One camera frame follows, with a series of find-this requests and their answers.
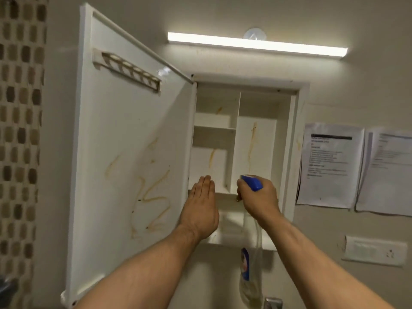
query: tiled wall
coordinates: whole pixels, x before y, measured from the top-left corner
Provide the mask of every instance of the tiled wall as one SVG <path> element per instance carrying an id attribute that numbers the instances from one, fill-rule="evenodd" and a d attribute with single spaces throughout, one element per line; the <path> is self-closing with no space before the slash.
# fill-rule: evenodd
<path id="1" fill-rule="evenodd" d="M 11 308 L 31 306 L 47 4 L 0 0 L 0 274 L 19 280 Z"/>

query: hand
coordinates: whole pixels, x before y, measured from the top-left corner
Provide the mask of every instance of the hand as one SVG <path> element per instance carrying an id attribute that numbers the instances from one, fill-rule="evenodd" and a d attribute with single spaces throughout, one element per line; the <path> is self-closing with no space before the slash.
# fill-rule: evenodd
<path id="1" fill-rule="evenodd" d="M 238 199 L 243 199 L 248 213 L 257 220 L 262 228 L 265 228 L 268 218 L 279 217 L 282 214 L 279 210 L 278 196 L 273 183 L 262 177 L 254 177 L 259 179 L 263 189 L 254 192 L 244 180 L 239 179 L 237 181 Z"/>
<path id="2" fill-rule="evenodd" d="M 219 225 L 215 183 L 210 179 L 210 176 L 200 177 L 180 215 L 180 225 L 193 231 L 198 241 L 209 237 Z"/>

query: wall light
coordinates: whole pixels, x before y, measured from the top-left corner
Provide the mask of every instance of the wall light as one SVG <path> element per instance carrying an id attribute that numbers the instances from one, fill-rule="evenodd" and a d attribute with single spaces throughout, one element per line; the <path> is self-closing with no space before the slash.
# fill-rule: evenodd
<path id="1" fill-rule="evenodd" d="M 211 46 L 227 46 L 232 48 L 252 48 L 257 50 L 291 52 L 334 58 L 342 58 L 348 52 L 347 48 L 337 48 L 333 46 L 226 38 L 223 36 L 193 35 L 177 32 L 169 32 L 168 40 L 171 43 L 193 43 Z"/>

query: paper notice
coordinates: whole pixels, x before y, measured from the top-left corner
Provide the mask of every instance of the paper notice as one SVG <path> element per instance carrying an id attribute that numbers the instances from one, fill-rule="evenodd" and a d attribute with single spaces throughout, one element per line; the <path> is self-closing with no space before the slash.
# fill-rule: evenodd
<path id="1" fill-rule="evenodd" d="M 412 133 L 374 129 L 356 205 L 358 211 L 412 216 Z"/>
<path id="2" fill-rule="evenodd" d="M 364 129 L 307 124 L 298 204 L 351 208 L 361 171 Z"/>

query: forearm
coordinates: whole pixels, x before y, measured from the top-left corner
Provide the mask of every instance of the forearm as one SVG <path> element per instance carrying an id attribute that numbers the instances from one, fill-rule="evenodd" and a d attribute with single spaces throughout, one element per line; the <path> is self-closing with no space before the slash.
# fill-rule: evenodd
<path id="1" fill-rule="evenodd" d="M 102 280 L 82 299 L 79 308 L 166 308 L 197 244 L 192 231 L 178 226 L 167 238 Z"/>
<path id="2" fill-rule="evenodd" d="M 281 215 L 264 225 L 309 309 L 392 308 Z"/>

